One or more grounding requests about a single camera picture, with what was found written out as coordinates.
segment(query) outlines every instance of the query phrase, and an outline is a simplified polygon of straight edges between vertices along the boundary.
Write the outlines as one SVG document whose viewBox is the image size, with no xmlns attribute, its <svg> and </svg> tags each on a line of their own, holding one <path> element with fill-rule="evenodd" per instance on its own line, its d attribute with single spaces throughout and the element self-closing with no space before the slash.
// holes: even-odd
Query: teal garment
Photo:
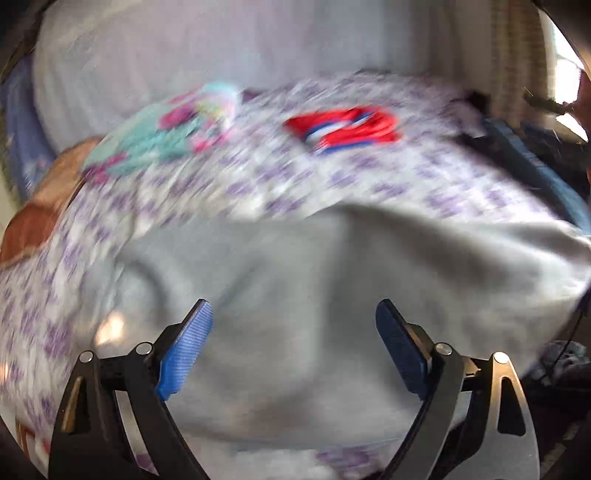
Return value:
<svg viewBox="0 0 591 480">
<path fill-rule="evenodd" d="M 240 103 L 237 88 L 209 83 L 150 105 L 107 135 L 85 160 L 94 183 L 210 148 L 224 138 Z"/>
</svg>

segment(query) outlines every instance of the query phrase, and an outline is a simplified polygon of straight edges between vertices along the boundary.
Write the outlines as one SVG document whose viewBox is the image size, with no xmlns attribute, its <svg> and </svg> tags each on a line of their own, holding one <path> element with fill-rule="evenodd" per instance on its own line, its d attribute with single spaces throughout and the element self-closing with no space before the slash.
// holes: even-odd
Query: red and blue cloth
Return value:
<svg viewBox="0 0 591 480">
<path fill-rule="evenodd" d="M 400 138 L 395 116 L 374 106 L 329 110 L 294 116 L 285 126 L 315 153 L 359 147 Z"/>
</svg>

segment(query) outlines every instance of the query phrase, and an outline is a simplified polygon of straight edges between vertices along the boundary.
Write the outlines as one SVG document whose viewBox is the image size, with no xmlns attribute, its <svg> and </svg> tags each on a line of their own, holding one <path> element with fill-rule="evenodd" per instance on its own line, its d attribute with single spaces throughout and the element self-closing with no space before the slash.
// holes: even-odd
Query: beige curtain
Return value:
<svg viewBox="0 0 591 480">
<path fill-rule="evenodd" d="M 531 0 L 491 0 L 491 113 L 513 128 L 522 121 L 542 122 L 544 113 L 523 100 L 524 88 L 549 98 L 550 76 L 543 21 Z"/>
</svg>

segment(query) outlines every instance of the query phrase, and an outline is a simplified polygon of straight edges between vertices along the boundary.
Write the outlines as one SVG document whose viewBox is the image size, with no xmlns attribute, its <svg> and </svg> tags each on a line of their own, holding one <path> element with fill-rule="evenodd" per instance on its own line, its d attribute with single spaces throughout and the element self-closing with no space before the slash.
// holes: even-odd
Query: purple floral pattern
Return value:
<svg viewBox="0 0 591 480">
<path fill-rule="evenodd" d="M 0 272 L 2 397 L 50 438 L 76 354 L 72 321 L 83 276 L 151 228 L 195 214 L 302 218 L 342 201 L 409 206 L 433 218 L 552 218 L 509 175 L 446 140 L 459 133 L 446 108 L 461 96 L 438 80 L 396 75 L 306 80 L 248 102 L 223 145 L 85 185 L 43 250 Z M 282 126 L 297 113 L 370 104 L 400 119 L 399 142 L 316 156 Z M 352 465 L 370 461 L 365 451 L 345 453 Z"/>
</svg>

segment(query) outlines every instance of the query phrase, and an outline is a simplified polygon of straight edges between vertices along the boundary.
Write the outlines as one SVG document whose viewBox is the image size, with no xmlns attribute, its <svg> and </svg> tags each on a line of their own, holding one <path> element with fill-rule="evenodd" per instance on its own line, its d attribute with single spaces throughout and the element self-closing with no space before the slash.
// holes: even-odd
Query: ribbed blue pad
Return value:
<svg viewBox="0 0 591 480">
<path fill-rule="evenodd" d="M 181 390 L 213 325 L 212 306 L 203 301 L 160 362 L 156 393 L 166 401 Z"/>
<path fill-rule="evenodd" d="M 427 396 L 427 360 L 408 334 L 406 322 L 389 300 L 383 300 L 375 311 L 375 323 L 388 353 L 408 391 L 421 400 Z"/>
</svg>

